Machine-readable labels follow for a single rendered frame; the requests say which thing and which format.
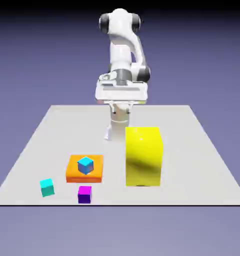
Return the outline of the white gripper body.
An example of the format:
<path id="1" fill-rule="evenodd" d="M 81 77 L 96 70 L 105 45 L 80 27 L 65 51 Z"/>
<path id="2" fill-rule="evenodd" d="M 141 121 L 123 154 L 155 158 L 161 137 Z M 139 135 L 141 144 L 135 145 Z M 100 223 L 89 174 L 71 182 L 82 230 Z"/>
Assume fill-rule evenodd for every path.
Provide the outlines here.
<path id="1" fill-rule="evenodd" d="M 148 99 L 148 84 L 127 80 L 127 85 L 117 85 L 116 80 L 98 80 L 95 99 L 100 104 L 145 104 Z"/>

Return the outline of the small blue cube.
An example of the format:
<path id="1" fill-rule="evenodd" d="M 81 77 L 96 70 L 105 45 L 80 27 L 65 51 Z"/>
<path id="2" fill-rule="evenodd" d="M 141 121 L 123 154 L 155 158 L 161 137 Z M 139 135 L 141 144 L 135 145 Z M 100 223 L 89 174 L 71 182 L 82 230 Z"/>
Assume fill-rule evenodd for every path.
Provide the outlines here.
<path id="1" fill-rule="evenodd" d="M 94 170 L 94 161 L 91 158 L 85 156 L 77 161 L 77 168 L 84 175 L 88 175 Z"/>

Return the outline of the small purple cube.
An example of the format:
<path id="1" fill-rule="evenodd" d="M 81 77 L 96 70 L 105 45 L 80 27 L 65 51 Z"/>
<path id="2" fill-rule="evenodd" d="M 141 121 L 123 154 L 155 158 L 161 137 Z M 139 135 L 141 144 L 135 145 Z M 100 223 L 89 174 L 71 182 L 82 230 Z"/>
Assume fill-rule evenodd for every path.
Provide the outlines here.
<path id="1" fill-rule="evenodd" d="M 92 200 L 92 187 L 79 186 L 77 198 L 79 204 L 90 204 Z"/>

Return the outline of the small teal cube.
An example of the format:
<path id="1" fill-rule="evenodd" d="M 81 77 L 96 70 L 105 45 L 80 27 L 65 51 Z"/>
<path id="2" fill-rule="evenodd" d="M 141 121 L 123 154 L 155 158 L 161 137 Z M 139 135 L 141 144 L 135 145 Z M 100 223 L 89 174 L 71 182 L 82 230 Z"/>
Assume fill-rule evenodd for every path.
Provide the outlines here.
<path id="1" fill-rule="evenodd" d="M 47 197 L 55 194 L 54 185 L 51 178 L 43 179 L 39 183 L 40 183 L 41 194 L 43 197 Z"/>

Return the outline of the large yellow box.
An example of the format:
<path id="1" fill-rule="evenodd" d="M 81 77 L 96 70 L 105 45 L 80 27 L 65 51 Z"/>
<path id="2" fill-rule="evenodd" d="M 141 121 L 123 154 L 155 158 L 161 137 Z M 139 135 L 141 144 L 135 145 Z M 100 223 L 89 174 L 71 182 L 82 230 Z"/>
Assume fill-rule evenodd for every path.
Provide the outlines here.
<path id="1" fill-rule="evenodd" d="M 126 185 L 159 186 L 161 183 L 163 141 L 158 127 L 125 129 Z"/>

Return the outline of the large orange box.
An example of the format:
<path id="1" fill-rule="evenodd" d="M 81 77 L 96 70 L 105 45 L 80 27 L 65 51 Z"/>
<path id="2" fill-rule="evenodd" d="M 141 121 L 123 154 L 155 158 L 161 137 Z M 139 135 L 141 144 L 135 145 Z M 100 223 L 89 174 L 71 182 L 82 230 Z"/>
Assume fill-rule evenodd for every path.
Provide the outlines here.
<path id="1" fill-rule="evenodd" d="M 78 170 L 77 161 L 83 157 L 89 157 L 94 162 L 94 170 L 85 175 Z M 67 183 L 101 183 L 103 177 L 104 156 L 100 154 L 73 154 L 70 156 L 66 168 Z"/>

